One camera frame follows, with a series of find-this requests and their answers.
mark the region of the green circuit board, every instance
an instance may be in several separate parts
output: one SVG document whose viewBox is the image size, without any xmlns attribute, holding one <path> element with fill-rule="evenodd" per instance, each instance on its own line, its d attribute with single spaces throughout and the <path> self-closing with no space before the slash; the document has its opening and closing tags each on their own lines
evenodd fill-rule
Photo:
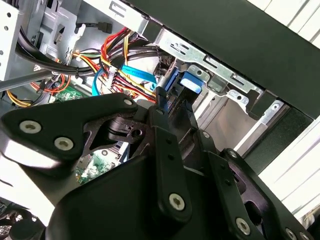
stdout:
<svg viewBox="0 0 320 240">
<path fill-rule="evenodd" d="M 82 99 L 86 96 L 77 90 L 74 90 L 72 87 L 68 86 L 64 91 L 59 92 L 57 95 L 54 96 L 55 102 L 60 101 L 69 101 L 69 100 L 75 100 L 75 99 Z"/>
</svg>

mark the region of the orange wire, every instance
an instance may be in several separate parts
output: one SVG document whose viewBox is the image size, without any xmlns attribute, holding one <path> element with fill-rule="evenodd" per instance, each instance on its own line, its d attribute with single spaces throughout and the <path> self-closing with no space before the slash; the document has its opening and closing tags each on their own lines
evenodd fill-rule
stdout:
<svg viewBox="0 0 320 240">
<path fill-rule="evenodd" d="M 62 81 L 61 81 L 60 86 L 58 86 L 57 88 L 54 88 L 54 89 L 52 89 L 52 90 L 50 90 L 50 89 L 44 89 L 44 91 L 45 91 L 45 92 L 49 92 L 49 93 L 60 93 L 60 92 L 64 91 L 64 90 L 68 87 L 68 85 L 69 85 L 69 83 L 70 83 L 71 76 L 69 76 L 68 82 L 66 83 L 66 85 L 65 85 L 63 88 L 61 88 L 61 87 L 62 87 L 62 85 L 65 83 L 65 80 L 66 80 L 66 79 L 65 79 L 65 76 L 64 76 L 64 75 L 61 75 L 61 78 L 62 78 Z M 34 82 L 31 83 L 31 86 L 32 86 L 33 89 L 35 89 L 36 91 L 39 90 L 39 86 L 38 86 L 37 84 L 35 84 Z"/>
<path fill-rule="evenodd" d="M 116 83 L 114 83 L 113 85 L 116 86 L 116 87 L 118 87 L 118 88 L 121 88 L 121 89 L 124 89 L 124 90 L 128 90 L 128 91 L 130 91 L 130 92 L 133 92 L 133 93 L 135 93 L 135 94 L 138 94 L 139 96 L 143 96 L 143 97 L 146 98 L 148 101 L 153 102 L 153 103 L 156 103 L 155 100 L 150 99 L 150 98 L 142 95 L 140 92 L 138 92 L 138 91 L 136 91 L 136 90 L 134 90 L 134 89 L 127 88 L 127 87 L 125 87 L 125 86 L 121 86 L 121 85 L 118 85 L 118 84 L 116 84 Z"/>
</svg>

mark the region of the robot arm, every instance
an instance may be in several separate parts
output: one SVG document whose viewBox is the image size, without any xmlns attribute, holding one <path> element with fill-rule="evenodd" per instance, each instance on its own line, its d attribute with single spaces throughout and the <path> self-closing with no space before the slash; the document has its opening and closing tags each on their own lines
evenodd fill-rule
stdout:
<svg viewBox="0 0 320 240">
<path fill-rule="evenodd" d="M 234 150 L 217 151 L 190 106 L 168 112 L 158 87 L 149 109 L 114 93 L 4 115 L 2 157 L 50 181 L 130 143 L 130 160 L 63 197 L 40 239 L 313 239 Z"/>
</svg>

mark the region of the white metal frame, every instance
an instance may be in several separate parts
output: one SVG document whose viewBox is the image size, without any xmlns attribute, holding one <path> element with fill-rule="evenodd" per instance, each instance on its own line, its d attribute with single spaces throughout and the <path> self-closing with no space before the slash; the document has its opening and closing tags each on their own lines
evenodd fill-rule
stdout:
<svg viewBox="0 0 320 240">
<path fill-rule="evenodd" d="M 15 58 L 18 34 L 22 23 L 22 15 L 15 7 L 0 1 L 0 81 L 9 78 Z"/>
</svg>

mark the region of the black plastic panel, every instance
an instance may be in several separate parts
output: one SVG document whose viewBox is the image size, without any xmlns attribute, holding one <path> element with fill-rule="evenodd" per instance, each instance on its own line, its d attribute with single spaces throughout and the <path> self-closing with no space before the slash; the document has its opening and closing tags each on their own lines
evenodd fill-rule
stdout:
<svg viewBox="0 0 320 240">
<path fill-rule="evenodd" d="M 311 118 L 320 50 L 246 0 L 128 0 Z"/>
</svg>

